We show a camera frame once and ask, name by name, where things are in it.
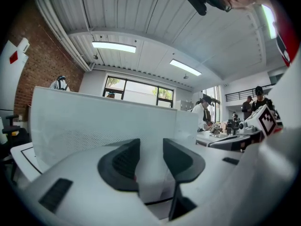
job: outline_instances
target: person in white coat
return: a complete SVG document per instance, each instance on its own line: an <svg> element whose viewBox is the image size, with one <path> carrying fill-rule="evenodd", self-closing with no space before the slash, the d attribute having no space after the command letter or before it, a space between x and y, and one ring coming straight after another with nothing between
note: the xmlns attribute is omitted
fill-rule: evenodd
<svg viewBox="0 0 301 226"><path fill-rule="evenodd" d="M192 109L192 113L197 113L198 114L198 131L204 131L204 130L209 130L210 126L207 125L206 122L206 112L205 109L211 105L212 99L209 96L204 96L198 105L196 105Z"/></svg>
<svg viewBox="0 0 301 226"><path fill-rule="evenodd" d="M70 91L66 82L66 77L63 75L59 76L56 81L52 82L49 88Z"/></svg>

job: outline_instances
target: white pipe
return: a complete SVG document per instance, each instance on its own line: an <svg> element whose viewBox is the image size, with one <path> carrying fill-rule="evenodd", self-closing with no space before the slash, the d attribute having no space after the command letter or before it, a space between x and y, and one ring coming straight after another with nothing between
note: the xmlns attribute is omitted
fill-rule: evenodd
<svg viewBox="0 0 301 226"><path fill-rule="evenodd" d="M60 21L58 20L50 0L35 0L38 9L42 16L44 17L46 23L48 24L51 31L58 38L63 47L71 55L71 57L79 64L79 66L85 71L91 71L90 67L87 65L85 60L81 57L72 41L69 39L67 33L63 29Z"/></svg>

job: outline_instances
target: tree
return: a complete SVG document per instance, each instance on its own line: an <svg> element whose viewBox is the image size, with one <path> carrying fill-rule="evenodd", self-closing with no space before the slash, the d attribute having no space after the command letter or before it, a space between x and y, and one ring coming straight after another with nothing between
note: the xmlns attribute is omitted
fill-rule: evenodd
<svg viewBox="0 0 301 226"><path fill-rule="evenodd" d="M155 88L152 93L154 96L157 96L157 88ZM172 100L172 94L169 90L167 89L161 89L159 88L159 98L166 99L166 100Z"/></svg>
<svg viewBox="0 0 301 226"><path fill-rule="evenodd" d="M120 82L120 79L115 79L115 78L109 78L107 87L111 87L112 85L115 85Z"/></svg>

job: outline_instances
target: ceiling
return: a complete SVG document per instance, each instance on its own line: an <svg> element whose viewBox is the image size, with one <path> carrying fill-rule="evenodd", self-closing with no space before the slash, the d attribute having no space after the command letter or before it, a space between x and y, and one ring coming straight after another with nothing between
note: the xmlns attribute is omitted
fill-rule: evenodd
<svg viewBox="0 0 301 226"><path fill-rule="evenodd" d="M197 91L283 66L261 7L226 13L207 6L207 15L200 16L187 0L43 1L54 10L56 26L62 26L84 63L95 63L94 69L126 69ZM42 14L48 21L55 17ZM136 53L95 49L93 40L134 45ZM169 64L172 59L202 75L185 73Z"/></svg>

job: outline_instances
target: window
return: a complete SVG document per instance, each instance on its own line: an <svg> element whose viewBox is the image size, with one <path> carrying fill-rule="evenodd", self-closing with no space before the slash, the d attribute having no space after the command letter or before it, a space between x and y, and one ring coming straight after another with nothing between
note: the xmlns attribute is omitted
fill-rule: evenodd
<svg viewBox="0 0 301 226"><path fill-rule="evenodd" d="M128 79L108 76L103 96L115 93L116 99L162 107L173 107L174 91Z"/></svg>
<svg viewBox="0 0 301 226"><path fill-rule="evenodd" d="M220 90L218 86L203 90L204 96L210 96L212 104L208 106L211 115L211 121L214 123L220 122L221 106L220 106Z"/></svg>

